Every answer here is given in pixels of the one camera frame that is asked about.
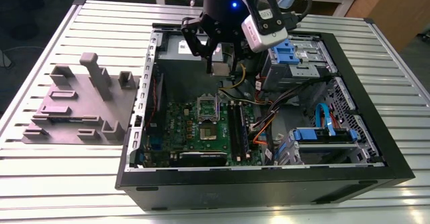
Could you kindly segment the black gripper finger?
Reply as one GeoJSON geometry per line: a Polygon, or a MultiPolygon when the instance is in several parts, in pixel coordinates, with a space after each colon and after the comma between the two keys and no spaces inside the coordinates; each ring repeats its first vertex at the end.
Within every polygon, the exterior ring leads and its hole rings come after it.
{"type": "Polygon", "coordinates": [[[231,81],[236,80],[238,76],[243,76],[246,72],[246,67],[243,65],[243,61],[248,56],[248,43],[242,41],[240,43],[233,43],[233,52],[232,52],[232,62],[231,62],[231,81]]]}
{"type": "Polygon", "coordinates": [[[205,73],[212,73],[212,53],[219,43],[219,41],[212,37],[213,30],[213,20],[211,17],[184,17],[181,19],[180,32],[185,39],[192,55],[199,56],[205,60],[205,73]],[[207,34],[205,44],[201,43],[197,37],[197,33],[200,31],[207,34]]]}

